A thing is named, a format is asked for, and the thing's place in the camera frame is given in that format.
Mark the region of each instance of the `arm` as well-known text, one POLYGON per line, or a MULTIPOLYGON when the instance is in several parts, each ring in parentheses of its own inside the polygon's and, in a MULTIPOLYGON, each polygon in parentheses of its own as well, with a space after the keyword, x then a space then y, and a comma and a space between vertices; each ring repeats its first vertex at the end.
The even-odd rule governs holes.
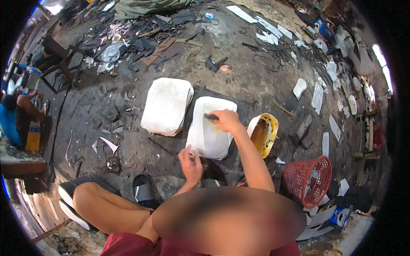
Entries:
POLYGON ((214 114, 219 118, 219 120, 215 120, 218 129, 232 133, 238 146, 249 187, 275 192, 268 168, 249 138, 246 128, 240 123, 238 113, 226 109, 213 111, 210 114, 214 114))
MULTIPOLYGON (((194 190, 195 186, 198 184, 202 177, 202 164, 199 157, 194 157, 189 154, 191 146, 184 148, 178 154, 178 158, 181 163, 182 172, 185 175, 186 182, 172 197, 194 190)), ((136 233, 137 235, 148 238, 153 241, 154 244, 158 241, 159 235, 155 232, 152 223, 152 215, 144 222, 141 229, 136 233)))

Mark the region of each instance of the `plastic basket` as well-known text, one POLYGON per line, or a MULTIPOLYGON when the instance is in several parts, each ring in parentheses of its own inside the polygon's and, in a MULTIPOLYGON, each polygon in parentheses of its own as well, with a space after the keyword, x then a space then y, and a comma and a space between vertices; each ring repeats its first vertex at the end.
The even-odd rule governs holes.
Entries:
POLYGON ((315 207, 325 196, 332 179, 332 166, 329 158, 321 156, 310 161, 296 161, 288 164, 283 172, 285 189, 297 197, 306 208, 315 207), (316 167, 317 179, 310 182, 310 193, 305 196, 305 187, 311 171, 316 167))

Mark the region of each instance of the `blue shirt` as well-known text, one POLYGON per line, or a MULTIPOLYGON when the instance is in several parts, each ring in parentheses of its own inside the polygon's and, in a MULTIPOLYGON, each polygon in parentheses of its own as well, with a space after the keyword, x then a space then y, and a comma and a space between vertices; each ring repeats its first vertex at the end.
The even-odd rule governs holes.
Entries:
POLYGON ((10 142, 22 147, 24 145, 16 128, 16 112, 16 109, 8 110, 3 104, 0 104, 0 125, 4 135, 10 142))

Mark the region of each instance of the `blue container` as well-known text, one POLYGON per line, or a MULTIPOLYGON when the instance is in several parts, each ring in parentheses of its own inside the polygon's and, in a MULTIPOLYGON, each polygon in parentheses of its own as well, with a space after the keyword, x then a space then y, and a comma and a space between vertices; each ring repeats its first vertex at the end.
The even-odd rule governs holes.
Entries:
POLYGON ((326 26, 326 24, 323 22, 321 18, 317 19, 316 23, 319 24, 319 33, 326 39, 330 40, 332 37, 335 36, 333 31, 326 26))

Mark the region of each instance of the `leg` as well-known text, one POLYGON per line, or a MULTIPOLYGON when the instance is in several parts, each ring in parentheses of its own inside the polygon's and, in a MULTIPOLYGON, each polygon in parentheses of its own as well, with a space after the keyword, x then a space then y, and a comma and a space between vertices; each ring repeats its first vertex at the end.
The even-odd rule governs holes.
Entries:
POLYGON ((75 188, 73 198, 77 213, 107 234, 137 233, 150 216, 147 210, 117 196, 94 182, 75 188))
POLYGON ((44 114, 44 109, 38 111, 36 107, 34 107, 34 105, 31 103, 31 98, 33 98, 32 95, 19 95, 17 97, 17 106, 24 109, 29 115, 32 115, 38 120, 43 121, 46 117, 44 114))

